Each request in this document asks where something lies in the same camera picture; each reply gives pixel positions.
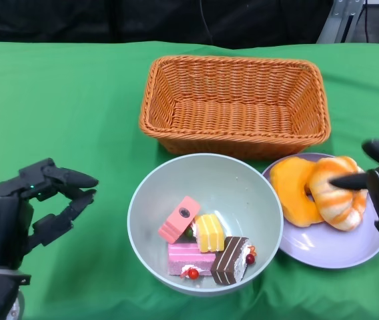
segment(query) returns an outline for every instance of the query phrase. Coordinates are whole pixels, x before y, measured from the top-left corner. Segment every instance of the red berry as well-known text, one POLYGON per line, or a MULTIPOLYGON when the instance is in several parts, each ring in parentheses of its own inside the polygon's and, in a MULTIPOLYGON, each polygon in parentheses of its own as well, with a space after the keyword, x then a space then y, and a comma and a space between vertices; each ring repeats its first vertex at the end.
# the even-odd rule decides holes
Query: red berry
POLYGON ((255 256, 252 255, 251 253, 249 253, 248 255, 246 255, 246 263, 248 265, 251 265, 252 263, 255 263, 255 256))
POLYGON ((198 273, 197 269, 190 269, 190 270, 188 270, 188 277, 190 279, 195 280, 195 279, 198 278, 198 275, 199 275, 199 273, 198 273))

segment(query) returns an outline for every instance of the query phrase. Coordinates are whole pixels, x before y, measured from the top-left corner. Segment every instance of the yellow cake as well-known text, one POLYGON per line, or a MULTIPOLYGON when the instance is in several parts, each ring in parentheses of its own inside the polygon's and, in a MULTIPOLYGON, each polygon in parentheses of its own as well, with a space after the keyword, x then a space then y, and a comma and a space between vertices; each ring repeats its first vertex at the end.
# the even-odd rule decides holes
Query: yellow cake
POLYGON ((224 250, 224 231, 216 215, 196 215, 196 239, 200 252, 224 250))

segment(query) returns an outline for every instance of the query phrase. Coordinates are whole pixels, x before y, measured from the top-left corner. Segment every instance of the green tablecloth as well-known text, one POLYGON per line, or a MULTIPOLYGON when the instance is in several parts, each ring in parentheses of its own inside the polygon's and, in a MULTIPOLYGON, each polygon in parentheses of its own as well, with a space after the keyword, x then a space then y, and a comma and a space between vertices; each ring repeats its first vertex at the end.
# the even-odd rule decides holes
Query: green tablecloth
MULTIPOLYGON (((228 51, 168 43, 2 43, 0 181, 46 157, 101 181, 75 229, 25 258, 21 270, 33 280, 23 288, 24 319, 379 319, 379 254, 359 267, 330 271, 279 252, 251 285, 211 299, 177 293, 143 268, 127 238, 127 208, 139 182, 171 155, 144 136, 137 121, 151 62, 171 54, 313 61, 324 77, 332 136, 312 150, 374 165, 360 144, 379 137, 379 45, 228 51)), ((66 204, 60 197, 35 201, 35 219, 66 204)))

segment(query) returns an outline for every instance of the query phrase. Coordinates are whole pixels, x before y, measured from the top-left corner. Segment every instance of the orange wicker basket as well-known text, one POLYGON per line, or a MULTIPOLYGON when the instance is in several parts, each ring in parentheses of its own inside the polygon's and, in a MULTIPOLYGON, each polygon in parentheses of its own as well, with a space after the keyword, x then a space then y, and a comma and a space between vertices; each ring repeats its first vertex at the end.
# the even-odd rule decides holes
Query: orange wicker basket
POLYGON ((313 63, 287 59, 162 57, 151 66, 141 130, 174 154, 277 159, 330 135, 313 63))

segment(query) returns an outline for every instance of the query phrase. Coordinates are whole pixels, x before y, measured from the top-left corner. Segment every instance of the basket rim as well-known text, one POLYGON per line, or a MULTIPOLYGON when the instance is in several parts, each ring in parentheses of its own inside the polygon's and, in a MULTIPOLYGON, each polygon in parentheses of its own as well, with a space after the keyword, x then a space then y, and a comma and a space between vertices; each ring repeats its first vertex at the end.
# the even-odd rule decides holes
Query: basket rim
POLYGON ((244 142, 280 142, 284 144, 312 145, 324 142, 331 133, 330 116, 328 113, 328 102, 321 72, 317 65, 311 61, 301 59, 282 58, 257 58, 257 57, 223 57, 223 56, 197 56, 197 55, 168 55, 156 59, 149 70, 147 85, 143 96, 141 114, 139 116, 139 127, 148 136, 156 139, 181 139, 187 141, 244 141, 244 142), (288 133, 269 133, 265 131, 223 131, 216 130, 194 130, 194 129, 171 129, 159 128, 152 125, 148 119, 148 110, 153 96, 153 85, 155 75, 161 64, 165 61, 175 60, 221 60, 221 61, 247 61, 266 64, 304 65, 310 69, 318 84, 319 114, 321 116, 320 131, 309 135, 294 135, 288 133))

